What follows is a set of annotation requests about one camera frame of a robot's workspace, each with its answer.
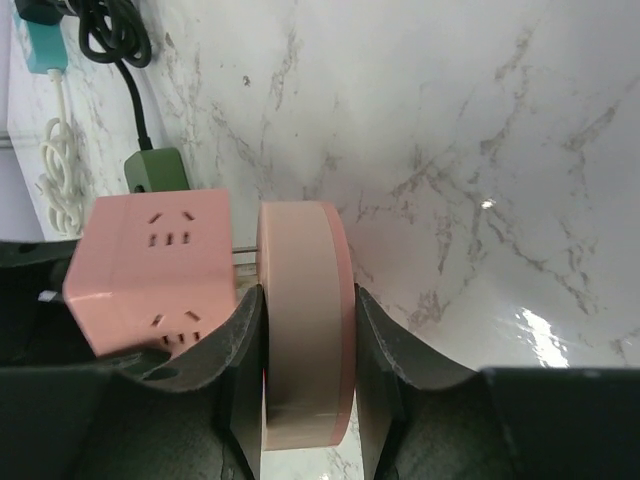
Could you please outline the teal power strip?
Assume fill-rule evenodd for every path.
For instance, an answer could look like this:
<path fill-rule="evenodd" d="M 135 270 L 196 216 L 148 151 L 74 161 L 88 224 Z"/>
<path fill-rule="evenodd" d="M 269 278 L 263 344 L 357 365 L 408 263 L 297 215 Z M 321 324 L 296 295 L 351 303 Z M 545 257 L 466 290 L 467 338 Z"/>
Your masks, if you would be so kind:
<path fill-rule="evenodd" d="M 13 19 L 29 72 L 37 75 L 48 75 L 50 70 L 64 73 L 68 56 L 60 26 L 31 22 L 17 12 L 13 13 Z"/>

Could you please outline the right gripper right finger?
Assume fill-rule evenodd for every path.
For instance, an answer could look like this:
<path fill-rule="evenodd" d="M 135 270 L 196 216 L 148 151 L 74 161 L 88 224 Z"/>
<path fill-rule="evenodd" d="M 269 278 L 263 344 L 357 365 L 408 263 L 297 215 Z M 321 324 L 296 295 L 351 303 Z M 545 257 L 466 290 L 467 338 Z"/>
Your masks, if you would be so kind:
<path fill-rule="evenodd" d="M 355 291 L 369 479 L 635 479 L 635 369 L 468 369 Z"/>

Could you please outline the pink cube socket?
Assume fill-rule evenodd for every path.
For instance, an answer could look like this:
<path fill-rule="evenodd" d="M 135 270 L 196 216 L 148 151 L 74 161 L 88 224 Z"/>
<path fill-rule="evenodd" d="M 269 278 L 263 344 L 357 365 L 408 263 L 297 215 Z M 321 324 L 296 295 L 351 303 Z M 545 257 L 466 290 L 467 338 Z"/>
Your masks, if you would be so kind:
<path fill-rule="evenodd" d="M 141 346 L 185 352 L 237 306 L 227 191 L 98 198 L 63 295 L 98 356 Z"/>

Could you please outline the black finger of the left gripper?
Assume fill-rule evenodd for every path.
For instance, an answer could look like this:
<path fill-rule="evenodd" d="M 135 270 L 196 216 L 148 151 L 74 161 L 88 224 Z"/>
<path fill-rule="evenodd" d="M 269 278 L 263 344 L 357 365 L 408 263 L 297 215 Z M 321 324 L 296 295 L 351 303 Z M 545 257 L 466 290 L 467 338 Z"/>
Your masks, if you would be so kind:
<path fill-rule="evenodd" d="M 62 295 L 75 240 L 1 242 L 1 365 L 95 359 Z"/>

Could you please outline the green power strip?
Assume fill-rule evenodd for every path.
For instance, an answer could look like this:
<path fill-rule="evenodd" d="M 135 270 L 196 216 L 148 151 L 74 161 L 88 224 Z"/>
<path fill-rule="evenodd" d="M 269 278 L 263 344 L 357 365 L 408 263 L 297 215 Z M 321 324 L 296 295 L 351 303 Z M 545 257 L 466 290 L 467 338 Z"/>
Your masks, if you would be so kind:
<path fill-rule="evenodd" d="M 190 189 L 178 149 L 138 151 L 124 162 L 130 193 L 185 191 Z"/>

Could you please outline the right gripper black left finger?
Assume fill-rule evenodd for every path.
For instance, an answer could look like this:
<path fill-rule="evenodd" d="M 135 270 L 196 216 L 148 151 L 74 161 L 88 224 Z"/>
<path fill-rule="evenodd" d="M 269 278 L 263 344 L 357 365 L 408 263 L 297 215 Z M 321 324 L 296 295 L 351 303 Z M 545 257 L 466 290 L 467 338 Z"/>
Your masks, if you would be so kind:
<path fill-rule="evenodd" d="M 262 429 L 261 287 L 180 356 L 1 371 L 5 479 L 255 479 Z"/>

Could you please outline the pink round socket base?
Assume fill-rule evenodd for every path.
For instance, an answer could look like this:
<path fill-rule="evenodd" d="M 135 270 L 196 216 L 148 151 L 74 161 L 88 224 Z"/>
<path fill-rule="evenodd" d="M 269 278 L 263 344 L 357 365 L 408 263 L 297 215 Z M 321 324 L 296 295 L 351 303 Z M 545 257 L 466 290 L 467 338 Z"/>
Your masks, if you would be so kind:
<path fill-rule="evenodd" d="M 265 202 L 258 219 L 268 359 L 266 449 L 338 445 L 347 430 L 356 368 L 350 249 L 334 205 Z"/>

